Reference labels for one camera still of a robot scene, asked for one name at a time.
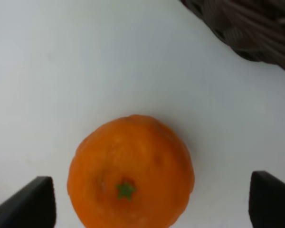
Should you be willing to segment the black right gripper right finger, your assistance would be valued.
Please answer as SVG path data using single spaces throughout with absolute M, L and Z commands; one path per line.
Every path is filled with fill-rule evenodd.
M 266 171 L 252 172 L 248 213 L 254 228 L 285 228 L 285 183 Z

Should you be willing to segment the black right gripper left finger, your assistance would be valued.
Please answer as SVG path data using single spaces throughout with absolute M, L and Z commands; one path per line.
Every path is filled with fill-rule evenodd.
M 0 228 L 53 228 L 55 224 L 52 177 L 36 177 L 0 204 Z

